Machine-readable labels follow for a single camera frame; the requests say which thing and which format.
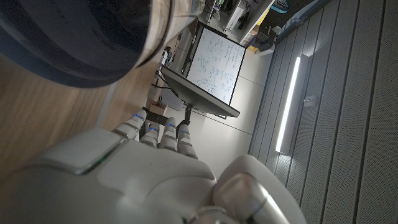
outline whiteboard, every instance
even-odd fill
[[[203,29],[187,79],[229,104],[245,48]]]

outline cable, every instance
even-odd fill
[[[161,86],[155,85],[153,83],[151,83],[151,85],[154,86],[155,88],[166,88],[166,89],[170,89],[171,90],[170,87],[161,87]]]
[[[167,81],[164,79],[163,74],[162,74],[161,72],[156,71],[156,74],[157,74],[157,76],[159,76],[159,78],[160,78],[164,83],[166,83],[168,86],[170,86],[170,85],[167,83]],[[177,93],[176,91],[174,91],[171,87],[164,87],[164,88],[169,88],[169,89],[174,93],[174,95],[178,98],[178,93]]]

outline box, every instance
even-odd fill
[[[167,111],[167,105],[164,103],[158,105],[157,101],[153,101],[149,106],[149,111],[164,116]]]

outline floor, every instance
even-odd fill
[[[96,125],[111,130],[130,118],[146,102],[160,56],[131,70],[111,87],[110,95],[109,86],[59,85],[0,55],[0,180],[76,133]]]

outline white wall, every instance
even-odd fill
[[[216,177],[238,156],[248,153],[271,57],[258,57],[246,51],[231,102],[231,106],[241,112],[238,118],[221,119],[192,112],[189,128],[193,147],[199,160],[207,163]],[[184,114],[184,110],[168,108],[165,116],[173,116],[179,123]]]

